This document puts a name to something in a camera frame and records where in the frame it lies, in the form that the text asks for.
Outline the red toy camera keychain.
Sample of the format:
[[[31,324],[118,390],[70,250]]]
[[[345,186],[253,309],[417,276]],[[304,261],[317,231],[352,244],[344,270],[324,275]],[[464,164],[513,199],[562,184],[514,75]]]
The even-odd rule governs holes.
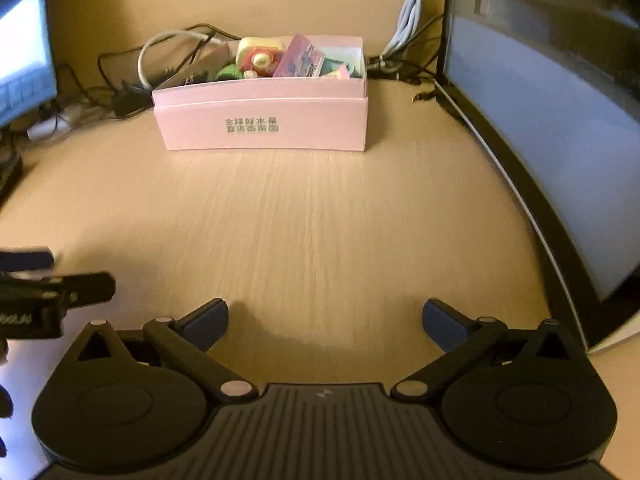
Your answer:
[[[235,51],[235,65],[244,79],[271,77],[277,70],[286,44],[273,37],[244,37]]]

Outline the black keyboard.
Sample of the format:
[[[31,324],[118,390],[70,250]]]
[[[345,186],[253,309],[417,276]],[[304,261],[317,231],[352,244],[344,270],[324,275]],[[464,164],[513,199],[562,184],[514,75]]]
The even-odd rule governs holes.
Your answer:
[[[23,157],[11,155],[1,163],[0,204],[3,205],[17,185],[23,174]]]

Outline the curved monitor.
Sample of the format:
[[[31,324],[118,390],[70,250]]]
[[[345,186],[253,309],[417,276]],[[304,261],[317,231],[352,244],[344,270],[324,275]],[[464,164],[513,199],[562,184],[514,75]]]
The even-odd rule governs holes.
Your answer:
[[[1,0],[1,125],[58,94],[46,0]]]

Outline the black power adapter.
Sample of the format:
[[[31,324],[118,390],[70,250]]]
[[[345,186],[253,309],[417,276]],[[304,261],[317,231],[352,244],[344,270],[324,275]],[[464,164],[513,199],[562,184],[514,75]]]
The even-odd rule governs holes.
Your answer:
[[[123,80],[112,96],[111,106],[117,118],[129,118],[153,107],[152,94],[148,89]]]

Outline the pink cardboard box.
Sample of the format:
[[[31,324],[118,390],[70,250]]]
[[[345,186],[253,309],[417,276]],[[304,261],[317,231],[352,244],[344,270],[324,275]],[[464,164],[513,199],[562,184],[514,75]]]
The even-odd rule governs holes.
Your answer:
[[[226,42],[152,91],[154,116],[169,151],[284,148],[362,152],[367,144],[368,88],[363,41],[310,36],[356,76],[254,78],[197,82],[229,65],[238,44]]]

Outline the colourful toys in box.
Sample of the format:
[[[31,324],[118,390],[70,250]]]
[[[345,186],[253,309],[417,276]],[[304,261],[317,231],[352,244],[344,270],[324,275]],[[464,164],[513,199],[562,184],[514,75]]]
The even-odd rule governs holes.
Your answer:
[[[304,77],[329,79],[360,78],[360,71],[349,62],[330,58],[318,49],[309,47],[292,52],[264,47],[251,47],[236,52],[234,63],[229,63],[208,81],[228,81],[270,77]]]

